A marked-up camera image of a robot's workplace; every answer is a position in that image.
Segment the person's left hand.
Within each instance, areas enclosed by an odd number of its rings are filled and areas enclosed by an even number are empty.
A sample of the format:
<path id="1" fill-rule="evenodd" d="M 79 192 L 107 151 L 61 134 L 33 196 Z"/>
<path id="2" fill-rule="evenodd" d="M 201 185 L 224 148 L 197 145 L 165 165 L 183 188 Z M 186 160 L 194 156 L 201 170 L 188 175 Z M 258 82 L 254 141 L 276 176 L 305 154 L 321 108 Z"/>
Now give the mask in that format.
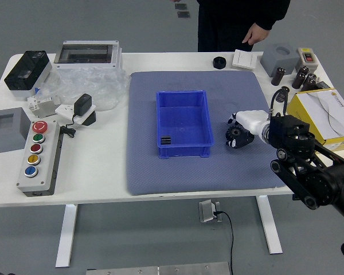
<path id="1" fill-rule="evenodd" d="M 248 30 L 242 43 L 248 45 L 254 45 L 258 42 L 265 40 L 269 36 L 270 31 L 265 30 L 256 23 L 254 23 Z"/>

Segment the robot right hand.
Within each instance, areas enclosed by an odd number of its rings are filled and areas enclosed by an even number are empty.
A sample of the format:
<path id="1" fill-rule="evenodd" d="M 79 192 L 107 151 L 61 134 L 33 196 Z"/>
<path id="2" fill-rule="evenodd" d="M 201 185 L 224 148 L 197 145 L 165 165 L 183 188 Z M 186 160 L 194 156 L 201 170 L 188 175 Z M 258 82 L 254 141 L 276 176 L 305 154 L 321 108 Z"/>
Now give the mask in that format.
<path id="1" fill-rule="evenodd" d="M 238 111 L 228 120 L 226 130 L 226 145 L 241 148 L 254 141 L 258 136 L 263 142 L 269 143 L 269 119 L 266 111 Z"/>

